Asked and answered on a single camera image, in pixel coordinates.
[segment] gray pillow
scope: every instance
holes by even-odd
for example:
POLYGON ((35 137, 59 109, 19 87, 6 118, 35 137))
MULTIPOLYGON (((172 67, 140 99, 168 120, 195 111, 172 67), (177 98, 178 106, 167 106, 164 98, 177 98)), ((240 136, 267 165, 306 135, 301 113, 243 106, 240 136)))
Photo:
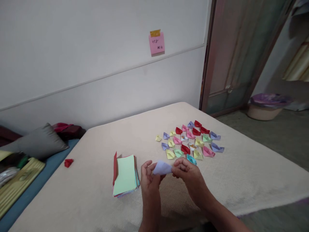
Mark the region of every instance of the gray pillow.
POLYGON ((52 126, 47 123, 30 134, 17 139, 16 141, 0 147, 0 150, 23 152, 38 160, 45 160, 48 157, 69 147, 57 135, 52 126))

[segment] mattress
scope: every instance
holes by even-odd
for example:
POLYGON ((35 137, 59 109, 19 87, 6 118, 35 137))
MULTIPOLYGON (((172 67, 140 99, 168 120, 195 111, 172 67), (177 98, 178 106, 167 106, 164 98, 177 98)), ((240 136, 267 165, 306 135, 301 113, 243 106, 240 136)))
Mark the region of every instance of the mattress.
POLYGON ((3 218, 0 220, 0 231, 7 232, 17 220, 19 215, 24 211, 27 205, 34 199, 36 194, 41 190, 47 180, 51 177, 54 171, 59 167, 59 165, 64 161, 69 152, 77 144, 79 139, 73 139, 68 141, 69 148, 58 152, 57 154, 49 157, 45 162, 44 169, 39 173, 39 175, 34 179, 34 181, 29 185, 25 192, 18 198, 18 200, 12 205, 12 207, 6 212, 3 218))
MULTIPOLYGON (((134 154, 139 167, 147 160, 173 164, 174 160, 167 159, 155 137, 194 120, 221 135, 217 144, 225 151, 214 158, 197 160, 197 166, 210 191, 235 215, 309 196, 307 171, 180 102, 88 130, 68 155, 74 163, 68 169, 61 165, 54 172, 10 231, 138 230, 143 206, 141 189, 113 198, 115 152, 119 156, 134 154)), ((161 182, 160 193, 161 231, 184 229, 206 221, 181 179, 167 175, 161 182)))

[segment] blue paper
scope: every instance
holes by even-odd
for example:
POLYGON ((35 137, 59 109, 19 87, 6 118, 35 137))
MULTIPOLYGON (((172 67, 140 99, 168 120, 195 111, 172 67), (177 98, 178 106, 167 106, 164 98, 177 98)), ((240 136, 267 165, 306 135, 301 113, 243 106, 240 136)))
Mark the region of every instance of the blue paper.
POLYGON ((154 168, 153 174, 160 176, 172 173, 172 166, 163 162, 162 160, 159 160, 156 167, 154 168))
POLYGON ((196 165, 196 160, 191 155, 187 155, 187 160, 196 165))
POLYGON ((187 125, 187 127, 189 127, 190 129, 192 129, 194 126, 194 123, 192 121, 190 121, 187 125))
POLYGON ((213 142, 211 143, 211 148, 215 152, 223 152, 224 151, 224 147, 219 147, 217 144, 215 144, 213 142))
POLYGON ((214 133, 214 132, 210 132, 210 138, 212 139, 212 140, 220 140, 221 139, 221 136, 220 135, 216 135, 216 133, 214 133))
POLYGON ((170 147, 166 143, 161 143, 163 150, 169 149, 170 147))
POLYGON ((170 136, 167 133, 163 133, 163 139, 168 140, 170 138, 170 136))

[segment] gray floor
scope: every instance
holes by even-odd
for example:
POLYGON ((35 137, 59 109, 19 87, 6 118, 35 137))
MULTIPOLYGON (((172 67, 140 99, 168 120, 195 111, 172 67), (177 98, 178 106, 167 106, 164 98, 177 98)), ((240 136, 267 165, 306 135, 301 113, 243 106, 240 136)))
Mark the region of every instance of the gray floor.
MULTIPOLYGON (((251 119, 245 111, 226 114, 217 119, 309 171, 309 111, 283 110, 272 121, 251 119)), ((253 231, 308 232, 309 199, 261 210, 241 220, 253 231)), ((213 230, 204 225, 191 231, 213 230)))

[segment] door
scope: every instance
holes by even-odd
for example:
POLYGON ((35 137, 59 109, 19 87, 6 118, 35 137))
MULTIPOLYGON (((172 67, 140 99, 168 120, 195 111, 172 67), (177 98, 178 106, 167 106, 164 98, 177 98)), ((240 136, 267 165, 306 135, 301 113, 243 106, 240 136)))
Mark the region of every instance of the door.
POLYGON ((200 109, 218 116, 249 101, 294 0, 217 0, 200 109))

